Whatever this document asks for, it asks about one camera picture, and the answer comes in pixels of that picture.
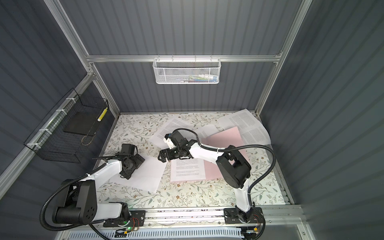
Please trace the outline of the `pink file folder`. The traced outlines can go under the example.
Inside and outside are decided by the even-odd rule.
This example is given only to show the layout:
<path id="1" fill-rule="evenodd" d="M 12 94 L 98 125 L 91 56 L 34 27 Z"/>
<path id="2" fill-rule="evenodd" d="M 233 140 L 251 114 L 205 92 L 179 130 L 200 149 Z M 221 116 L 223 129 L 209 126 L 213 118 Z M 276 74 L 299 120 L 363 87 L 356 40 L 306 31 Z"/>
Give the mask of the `pink file folder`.
<path id="1" fill-rule="evenodd" d="M 230 145 L 240 147 L 244 144 L 244 142 L 241 138 L 239 129 L 237 127 L 233 127 L 231 129 L 221 131 L 217 134 L 209 136 L 204 140 L 203 144 L 217 148 L 226 148 Z M 203 181 L 221 179 L 223 177 L 216 164 L 205 160 L 203 161 L 206 172 L 206 180 Z"/>

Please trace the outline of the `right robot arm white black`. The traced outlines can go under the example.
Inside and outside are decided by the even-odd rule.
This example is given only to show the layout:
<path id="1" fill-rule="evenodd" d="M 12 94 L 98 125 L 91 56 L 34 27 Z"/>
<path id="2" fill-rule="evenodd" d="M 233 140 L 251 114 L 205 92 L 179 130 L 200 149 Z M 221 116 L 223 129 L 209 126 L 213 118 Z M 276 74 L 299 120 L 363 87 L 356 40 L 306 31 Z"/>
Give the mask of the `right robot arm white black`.
<path id="1" fill-rule="evenodd" d="M 218 166 L 226 183 L 234 189 L 236 197 L 237 218 L 248 223 L 252 218 L 252 201 L 249 189 L 251 186 L 251 165 L 245 157 L 230 145 L 227 148 L 214 148 L 196 141 L 161 150 L 158 160 L 161 162 L 175 159 L 202 159 Z"/>

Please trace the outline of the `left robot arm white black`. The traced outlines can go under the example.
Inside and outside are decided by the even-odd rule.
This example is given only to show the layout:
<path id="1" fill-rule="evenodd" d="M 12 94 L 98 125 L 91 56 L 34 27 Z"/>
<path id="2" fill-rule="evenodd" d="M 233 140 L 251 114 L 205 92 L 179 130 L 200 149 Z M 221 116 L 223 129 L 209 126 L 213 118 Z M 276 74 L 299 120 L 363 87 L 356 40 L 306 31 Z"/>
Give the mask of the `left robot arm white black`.
<path id="1" fill-rule="evenodd" d="M 130 222 L 131 214 L 127 204 L 101 204 L 97 200 L 97 190 L 115 175 L 128 180 L 145 159 L 139 154 L 127 153 L 101 159 L 105 161 L 104 164 L 57 194 L 59 199 L 53 212 L 53 223 L 88 225 L 101 220 L 117 219 L 124 226 Z"/>

